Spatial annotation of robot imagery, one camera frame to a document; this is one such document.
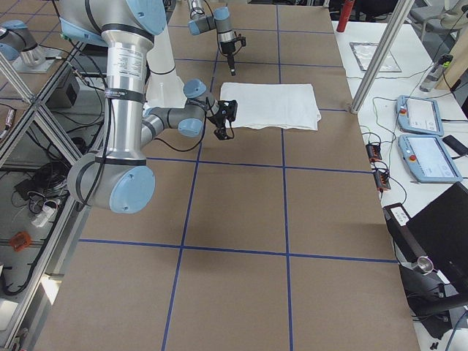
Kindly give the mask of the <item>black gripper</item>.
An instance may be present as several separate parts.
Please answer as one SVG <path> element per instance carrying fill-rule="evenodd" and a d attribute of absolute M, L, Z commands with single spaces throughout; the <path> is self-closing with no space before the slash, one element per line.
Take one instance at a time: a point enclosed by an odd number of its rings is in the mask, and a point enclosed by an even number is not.
<path fill-rule="evenodd" d="M 219 140 L 231 140 L 234 138 L 232 123 L 235 120 L 238 103 L 236 100 L 220 100 L 214 105 L 217 110 L 209 110 L 208 120 L 215 126 L 214 134 Z M 227 133 L 225 122 L 229 122 L 230 134 Z"/>
<path fill-rule="evenodd" d="M 230 68 L 230 74 L 236 75 L 234 55 L 238 52 L 236 43 L 239 42 L 241 47 L 246 46 L 246 38 L 241 34 L 219 34 L 218 42 L 223 56 L 227 57 L 227 63 Z"/>

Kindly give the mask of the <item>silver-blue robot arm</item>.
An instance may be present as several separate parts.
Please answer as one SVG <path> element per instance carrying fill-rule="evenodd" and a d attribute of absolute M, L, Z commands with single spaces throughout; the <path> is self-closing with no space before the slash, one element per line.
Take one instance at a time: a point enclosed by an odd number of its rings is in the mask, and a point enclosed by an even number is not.
<path fill-rule="evenodd" d="M 227 59 L 232 76 L 236 75 L 235 55 L 246 47 L 246 38 L 233 29 L 228 7 L 212 10 L 207 1 L 187 1 L 189 8 L 188 28 L 192 35 L 215 30 L 217 46 Z"/>
<path fill-rule="evenodd" d="M 162 1 L 62 1 L 58 8 L 67 37 L 107 48 L 103 144 L 74 163 L 69 193 L 83 205 L 137 213 L 156 186 L 142 147 L 166 129 L 201 138 L 207 122 L 226 140 L 238 104 L 177 75 Z"/>

